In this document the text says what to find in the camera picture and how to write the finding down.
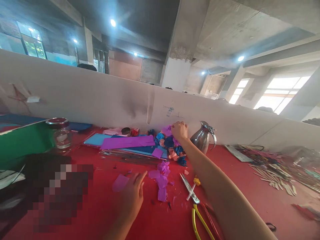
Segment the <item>metal jug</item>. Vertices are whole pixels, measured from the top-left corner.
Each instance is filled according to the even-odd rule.
[[[217,144],[217,138],[214,135],[215,129],[205,121],[200,121],[201,122],[201,128],[199,131],[197,131],[191,138],[191,142],[204,154],[207,153],[208,146],[209,146],[209,133],[211,133],[213,137],[213,147],[210,149],[212,150],[216,144]]]

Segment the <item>scissors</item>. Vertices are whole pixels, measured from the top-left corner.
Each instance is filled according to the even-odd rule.
[[[187,180],[186,177],[185,177],[183,174],[181,174],[181,173],[180,173],[180,176],[181,176],[184,184],[186,185],[188,191],[190,192],[190,191],[192,190],[192,187],[190,186],[188,180]],[[206,229],[207,233],[209,234],[211,240],[215,240],[215,238],[213,237],[210,229],[208,228],[208,225],[207,225],[206,222],[203,220],[203,217],[201,216],[200,212],[198,211],[197,205],[200,204],[200,200],[197,198],[197,196],[194,194],[194,192],[191,194],[191,197],[192,197],[193,202],[194,202],[194,204],[193,204],[193,209],[192,209],[192,225],[193,225],[193,230],[194,230],[194,233],[195,233],[195,235],[196,235],[197,240],[201,240],[201,238],[200,238],[200,236],[199,236],[199,233],[198,233],[198,230],[197,230],[197,226],[196,226],[196,219],[195,219],[196,213],[197,213],[200,221],[202,222],[204,228]],[[201,203],[201,206],[205,209],[206,214],[207,214],[207,216],[208,216],[208,218],[209,218],[209,220],[210,220],[211,226],[213,227],[213,229],[214,229],[214,231],[215,231],[215,235],[217,236],[218,240],[220,240],[221,238],[220,238],[220,236],[219,236],[219,234],[218,234],[218,231],[217,231],[216,227],[214,226],[213,221],[212,221],[212,219],[211,219],[211,217],[210,217],[210,215],[209,215],[209,213],[208,213],[208,211],[207,211],[207,208],[206,208],[207,206],[205,206],[203,203]]]

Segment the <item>white divider wall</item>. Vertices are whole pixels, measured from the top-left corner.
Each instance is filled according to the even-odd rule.
[[[277,150],[301,145],[320,150],[320,127],[276,114],[5,50],[0,50],[0,61],[0,98],[12,113],[26,113],[22,103],[8,98],[14,95],[15,84],[24,95],[30,91],[41,98],[28,104],[35,117],[142,130],[160,130],[179,120],[189,124],[189,136],[204,120],[217,129],[218,144],[261,144]]]

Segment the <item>human hand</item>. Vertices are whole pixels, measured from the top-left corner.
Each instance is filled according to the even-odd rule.
[[[188,138],[188,125],[184,121],[178,121],[171,125],[171,132],[175,139],[180,142]]]
[[[135,173],[129,179],[126,187],[122,190],[122,217],[134,221],[140,211],[143,202],[143,179],[144,173]]]

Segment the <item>green board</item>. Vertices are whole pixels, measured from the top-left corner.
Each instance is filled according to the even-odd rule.
[[[52,134],[44,121],[1,133],[0,169],[14,167],[25,155],[49,151],[54,146]]]

